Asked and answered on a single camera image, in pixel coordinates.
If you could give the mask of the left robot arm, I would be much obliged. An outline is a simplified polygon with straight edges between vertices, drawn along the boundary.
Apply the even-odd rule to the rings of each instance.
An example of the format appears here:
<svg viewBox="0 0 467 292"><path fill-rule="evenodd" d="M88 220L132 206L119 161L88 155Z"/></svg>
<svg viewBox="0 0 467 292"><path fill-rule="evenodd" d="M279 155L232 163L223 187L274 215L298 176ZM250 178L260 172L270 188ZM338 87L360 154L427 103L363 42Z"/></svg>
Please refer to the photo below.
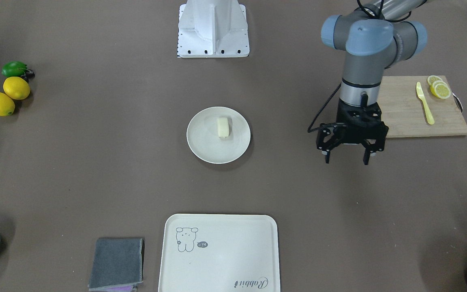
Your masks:
<svg viewBox="0 0 467 292"><path fill-rule="evenodd" d="M317 132L316 147L330 161L332 150L342 144L361 144L363 163L384 150L389 131L378 105L384 70L421 52L427 43L426 28L408 21L424 0L373 0L348 15L326 19L321 39L327 46L345 52L336 121L309 126Z"/></svg>

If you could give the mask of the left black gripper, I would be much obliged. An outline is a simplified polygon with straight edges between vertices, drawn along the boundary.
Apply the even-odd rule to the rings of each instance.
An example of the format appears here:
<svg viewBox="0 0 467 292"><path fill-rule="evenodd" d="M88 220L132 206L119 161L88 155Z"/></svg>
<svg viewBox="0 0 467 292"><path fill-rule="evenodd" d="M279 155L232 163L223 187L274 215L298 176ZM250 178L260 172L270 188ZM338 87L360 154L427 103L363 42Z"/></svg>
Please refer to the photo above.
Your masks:
<svg viewBox="0 0 467 292"><path fill-rule="evenodd" d="M381 120L378 103L356 107L341 100L338 102L336 122L322 123L317 130L317 149L323 151L326 164L331 151L340 144L361 144L365 148L363 163L369 164L375 152L383 151L388 126Z"/></svg>

